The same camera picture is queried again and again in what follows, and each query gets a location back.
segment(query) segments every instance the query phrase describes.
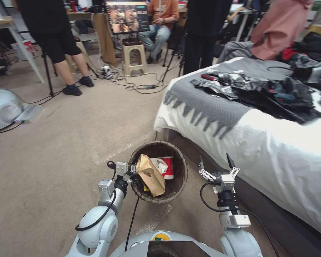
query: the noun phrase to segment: red bottle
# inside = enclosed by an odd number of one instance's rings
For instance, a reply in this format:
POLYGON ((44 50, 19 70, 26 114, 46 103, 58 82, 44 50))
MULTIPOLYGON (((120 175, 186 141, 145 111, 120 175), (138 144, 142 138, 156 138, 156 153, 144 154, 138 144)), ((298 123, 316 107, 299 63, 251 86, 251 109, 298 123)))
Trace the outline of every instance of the red bottle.
POLYGON ((70 5, 71 5, 71 8, 72 8, 72 11, 73 11, 73 12, 77 12, 77 10, 76 10, 76 5, 75 5, 75 1, 70 1, 70 5))

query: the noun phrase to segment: pink jacket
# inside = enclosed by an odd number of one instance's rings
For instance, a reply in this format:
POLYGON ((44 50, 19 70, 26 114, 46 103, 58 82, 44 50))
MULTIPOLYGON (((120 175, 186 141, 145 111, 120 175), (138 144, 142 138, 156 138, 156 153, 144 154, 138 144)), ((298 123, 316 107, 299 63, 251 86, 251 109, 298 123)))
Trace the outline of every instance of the pink jacket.
POLYGON ((304 29, 314 0, 274 0, 251 34, 252 54, 275 60, 304 29))

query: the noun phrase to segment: white bed sheet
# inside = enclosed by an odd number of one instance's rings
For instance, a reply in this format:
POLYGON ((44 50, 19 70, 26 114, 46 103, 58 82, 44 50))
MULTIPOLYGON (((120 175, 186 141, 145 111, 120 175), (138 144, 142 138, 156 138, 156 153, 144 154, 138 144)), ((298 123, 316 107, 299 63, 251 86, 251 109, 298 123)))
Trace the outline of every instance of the white bed sheet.
MULTIPOLYGON (((167 90, 181 78, 173 79, 167 90)), ((313 99, 320 99, 319 93, 313 99)), ((321 119, 302 126, 252 109, 220 140, 220 134, 212 137, 218 122, 204 132, 204 119, 197 126, 190 123, 193 110, 183 117, 184 103, 171 106, 160 105, 155 130, 178 131, 226 169, 228 152, 240 167, 240 178, 321 232, 321 119)))

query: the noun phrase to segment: gray pants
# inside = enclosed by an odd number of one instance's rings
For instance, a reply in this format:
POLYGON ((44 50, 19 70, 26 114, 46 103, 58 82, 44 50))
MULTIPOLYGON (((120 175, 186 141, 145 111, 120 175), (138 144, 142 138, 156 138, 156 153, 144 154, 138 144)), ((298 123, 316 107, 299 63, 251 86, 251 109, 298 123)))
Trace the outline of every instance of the gray pants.
POLYGON ((170 33, 170 29, 165 25, 156 26, 151 24, 150 31, 140 32, 138 37, 143 42, 144 47, 147 50, 151 50, 151 58, 155 59, 163 44, 169 39, 170 33), (154 43, 150 39, 151 36, 156 36, 154 43))
POLYGON ((218 63, 231 60, 235 57, 251 57, 253 43, 248 42, 228 42, 219 56, 218 63))

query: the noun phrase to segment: gray blanket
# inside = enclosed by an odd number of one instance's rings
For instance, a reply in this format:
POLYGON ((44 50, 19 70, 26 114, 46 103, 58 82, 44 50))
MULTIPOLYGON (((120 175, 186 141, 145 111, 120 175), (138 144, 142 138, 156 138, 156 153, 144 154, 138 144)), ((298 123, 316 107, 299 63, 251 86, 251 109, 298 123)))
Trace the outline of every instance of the gray blanket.
MULTIPOLYGON (((243 58, 230 64, 223 62, 214 69, 230 73, 243 70, 242 73, 246 76, 284 80, 290 73, 285 68, 288 69, 290 66, 277 61, 261 61, 243 58)), ((173 102, 172 108, 177 108, 180 104, 185 104, 184 112, 182 114, 183 117, 186 117, 188 113, 194 109, 190 122, 193 123, 196 121, 195 126, 197 126, 203 118, 207 118, 203 128, 204 131, 208 129, 212 122, 217 121, 218 127, 212 136, 215 137, 222 128, 225 128, 225 131, 219 136, 221 139, 238 123, 251 107, 225 98, 213 97, 203 90, 195 88, 190 83, 193 79, 204 80, 201 78, 200 72, 180 79, 166 93, 163 103, 168 105, 173 102)))

